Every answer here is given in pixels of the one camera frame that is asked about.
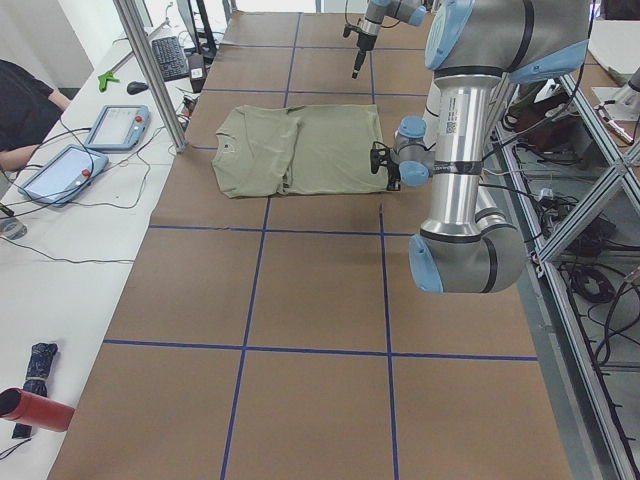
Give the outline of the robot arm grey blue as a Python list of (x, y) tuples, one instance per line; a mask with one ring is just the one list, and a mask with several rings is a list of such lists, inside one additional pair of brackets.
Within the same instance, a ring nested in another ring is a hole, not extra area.
[(425, 65), (439, 89), (429, 214), (411, 237), (416, 286), (431, 293), (491, 293), (526, 262), (520, 231), (481, 187), (488, 103), (502, 77), (515, 84), (577, 70), (588, 47), (586, 1), (444, 1)]
[(367, 4), (364, 19), (357, 24), (345, 20), (343, 37), (354, 32), (357, 35), (358, 52), (355, 57), (352, 78), (357, 79), (366, 56), (376, 44), (386, 18), (411, 26), (420, 26), (428, 12), (426, 1), (372, 0)]

